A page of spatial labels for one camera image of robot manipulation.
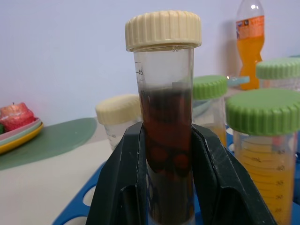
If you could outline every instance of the yellow plate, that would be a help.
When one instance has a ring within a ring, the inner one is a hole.
[[[10,151],[18,146],[20,146],[21,144],[26,143],[27,141],[29,141],[30,139],[34,138],[36,135],[38,135],[42,128],[43,128],[43,123],[34,131],[30,132],[29,134],[24,135],[23,137],[20,137],[10,143],[4,144],[2,146],[0,146],[0,154],[3,154],[4,152]]]

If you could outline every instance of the bottle label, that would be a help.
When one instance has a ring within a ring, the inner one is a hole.
[[[264,35],[264,15],[236,22],[236,37],[238,40],[256,38]]]

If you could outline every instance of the green mat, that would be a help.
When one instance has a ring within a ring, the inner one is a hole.
[[[86,143],[95,133],[94,118],[72,120],[42,129],[24,145],[0,155],[0,170],[36,162],[71,151]]]

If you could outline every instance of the green screw cap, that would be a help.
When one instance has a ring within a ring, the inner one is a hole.
[[[196,100],[219,98],[227,92],[227,79],[221,75],[194,78],[193,97]]]
[[[256,65],[256,77],[276,80],[300,77],[300,58],[262,61]]]
[[[245,91],[226,101],[226,120],[249,135],[285,135],[300,130],[300,92],[284,89]]]

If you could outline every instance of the red object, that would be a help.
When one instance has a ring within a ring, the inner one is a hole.
[[[3,124],[5,132],[15,130],[33,121],[35,121],[33,112],[23,102],[0,108],[0,123]]]

